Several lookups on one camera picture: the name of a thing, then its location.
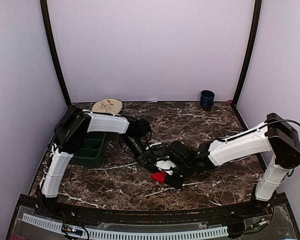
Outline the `red Santa Christmas sock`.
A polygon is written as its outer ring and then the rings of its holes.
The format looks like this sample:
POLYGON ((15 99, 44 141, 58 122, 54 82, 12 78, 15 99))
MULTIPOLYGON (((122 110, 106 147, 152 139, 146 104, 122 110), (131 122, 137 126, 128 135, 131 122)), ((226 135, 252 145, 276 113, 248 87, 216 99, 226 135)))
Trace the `red Santa Christmas sock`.
POLYGON ((152 179, 160 184, 165 184, 166 176, 167 173, 165 171, 156 172, 151 175, 152 179))

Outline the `green plastic divider tray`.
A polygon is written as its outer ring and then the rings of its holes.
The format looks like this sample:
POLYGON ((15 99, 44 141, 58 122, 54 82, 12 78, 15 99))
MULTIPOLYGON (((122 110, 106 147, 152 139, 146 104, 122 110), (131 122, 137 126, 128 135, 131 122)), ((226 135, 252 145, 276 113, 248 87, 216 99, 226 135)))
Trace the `green plastic divider tray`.
POLYGON ((83 145, 70 160, 70 165, 99 168, 103 162, 108 134, 105 132, 89 132, 85 135, 83 145))

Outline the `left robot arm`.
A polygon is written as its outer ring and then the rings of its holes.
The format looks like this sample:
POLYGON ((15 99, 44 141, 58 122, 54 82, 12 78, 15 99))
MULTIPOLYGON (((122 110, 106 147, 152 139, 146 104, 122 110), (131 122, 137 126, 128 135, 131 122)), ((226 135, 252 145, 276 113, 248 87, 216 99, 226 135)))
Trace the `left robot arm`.
POLYGON ((50 218, 57 218, 61 213, 60 206, 52 198, 58 196, 65 170, 74 154, 82 148, 88 133, 119 134, 134 157, 140 161, 142 157, 146 159, 159 157, 153 152, 152 147, 141 140, 146 138, 150 131, 150 123, 145 119, 96 113, 71 106, 54 129, 49 160, 37 192, 47 198, 41 203, 41 210, 50 218))

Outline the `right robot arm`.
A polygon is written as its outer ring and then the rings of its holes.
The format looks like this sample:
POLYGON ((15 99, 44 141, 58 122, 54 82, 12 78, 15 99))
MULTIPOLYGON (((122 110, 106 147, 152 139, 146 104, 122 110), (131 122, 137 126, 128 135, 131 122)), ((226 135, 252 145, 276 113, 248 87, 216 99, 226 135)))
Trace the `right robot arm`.
POLYGON ((289 171, 300 165, 300 138, 292 123, 293 120, 270 113, 264 122, 251 129, 202 143, 197 149, 174 141, 166 149, 163 163, 156 164, 159 172, 152 174, 152 178, 180 189, 187 176, 215 169, 232 160, 272 152, 270 164, 256 185, 255 198, 245 205, 245 213, 256 217, 289 171))

